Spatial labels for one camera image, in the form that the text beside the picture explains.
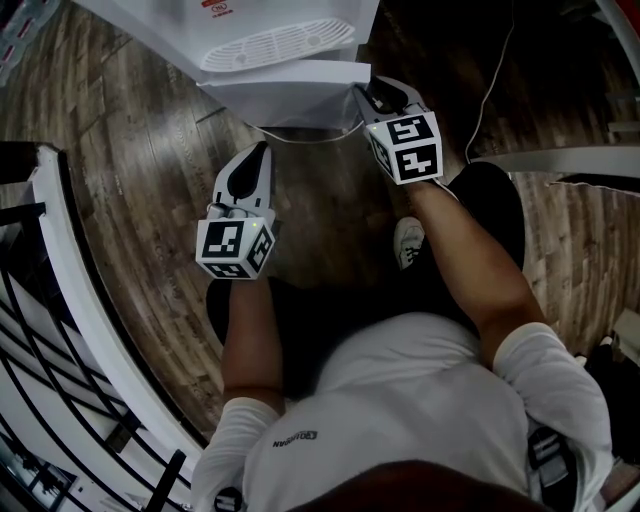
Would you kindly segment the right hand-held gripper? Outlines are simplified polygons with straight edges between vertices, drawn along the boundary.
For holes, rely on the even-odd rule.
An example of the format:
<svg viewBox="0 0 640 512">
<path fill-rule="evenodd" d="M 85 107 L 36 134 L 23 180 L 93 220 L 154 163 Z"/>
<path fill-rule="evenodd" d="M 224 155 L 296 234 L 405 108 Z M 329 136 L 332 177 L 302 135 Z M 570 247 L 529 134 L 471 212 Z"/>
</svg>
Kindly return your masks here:
<svg viewBox="0 0 640 512">
<path fill-rule="evenodd" d="M 361 85 L 353 96 L 364 122 L 364 133 L 379 167 L 396 185 L 432 180 L 443 175 L 442 139 L 435 113 L 425 107 L 419 92 L 386 76 L 371 79 L 372 94 L 400 114 L 381 113 Z"/>
</svg>

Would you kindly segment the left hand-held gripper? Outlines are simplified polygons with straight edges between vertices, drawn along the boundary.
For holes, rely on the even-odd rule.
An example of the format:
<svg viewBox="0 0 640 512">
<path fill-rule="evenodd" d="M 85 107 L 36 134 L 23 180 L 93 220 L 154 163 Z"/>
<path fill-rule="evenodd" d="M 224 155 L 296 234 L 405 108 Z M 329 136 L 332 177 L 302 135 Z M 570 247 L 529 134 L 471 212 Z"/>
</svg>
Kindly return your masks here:
<svg viewBox="0 0 640 512">
<path fill-rule="evenodd" d="M 260 276 L 276 242 L 275 211 L 269 207 L 273 174 L 273 151 L 265 141 L 236 154 L 218 173 L 216 201 L 198 222 L 195 249 L 195 261 L 213 278 L 256 280 Z"/>
</svg>

